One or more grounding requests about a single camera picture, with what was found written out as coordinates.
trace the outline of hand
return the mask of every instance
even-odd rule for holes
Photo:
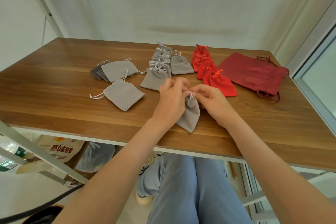
[[[232,116],[238,115],[219,89],[199,84],[189,90],[220,126],[225,127]]]
[[[190,95],[190,85],[186,78],[178,77],[176,81],[166,79],[160,87],[160,101],[155,108],[152,119],[162,128],[170,129],[184,112],[184,99]]]

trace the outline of wooden table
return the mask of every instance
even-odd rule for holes
[[[0,72],[0,120],[21,130],[116,145],[126,144],[153,114],[158,91],[140,87],[144,75],[128,77],[145,96],[127,112],[107,98],[92,100],[110,83],[89,71],[100,61],[131,58],[140,71],[148,67],[156,44],[57,38]],[[173,46],[191,62],[196,47]],[[267,51],[208,48],[218,65],[233,52],[271,56]],[[196,73],[182,75],[191,85]],[[260,98],[235,85],[237,97],[228,101],[258,136],[292,166],[336,170],[336,139],[293,81],[280,87],[281,101]],[[157,150],[244,162],[229,133],[201,111],[193,133],[174,125]]]

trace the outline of dark red drawstring bag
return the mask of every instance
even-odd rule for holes
[[[215,63],[213,63],[213,60],[210,59],[205,59],[198,68],[198,74],[197,74],[197,79],[203,80],[203,77],[205,73],[207,72],[207,67],[210,67],[210,69],[215,73],[217,71],[217,67]]]
[[[243,87],[256,91],[260,97],[278,96],[277,102],[280,100],[279,87],[282,79],[289,74],[287,68],[277,66],[271,61],[271,57],[254,59],[237,52],[220,63],[218,69],[223,70],[222,75]]]
[[[202,62],[204,62],[207,59],[211,59],[210,52],[206,48],[208,46],[204,45],[196,45],[197,49],[192,54],[192,62],[191,65],[194,68],[194,71],[198,73],[199,67]]]
[[[214,73],[211,67],[207,67],[207,72],[203,78],[204,84],[220,89],[226,97],[237,96],[236,88],[228,78],[221,75],[221,71],[223,70],[218,70]]]

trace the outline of jeans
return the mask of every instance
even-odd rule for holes
[[[155,196],[147,224],[252,224],[221,160],[165,153],[139,176],[137,193]]]

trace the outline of glass pane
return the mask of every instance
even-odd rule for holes
[[[336,41],[324,50],[322,55],[302,77],[313,93],[336,118]]]

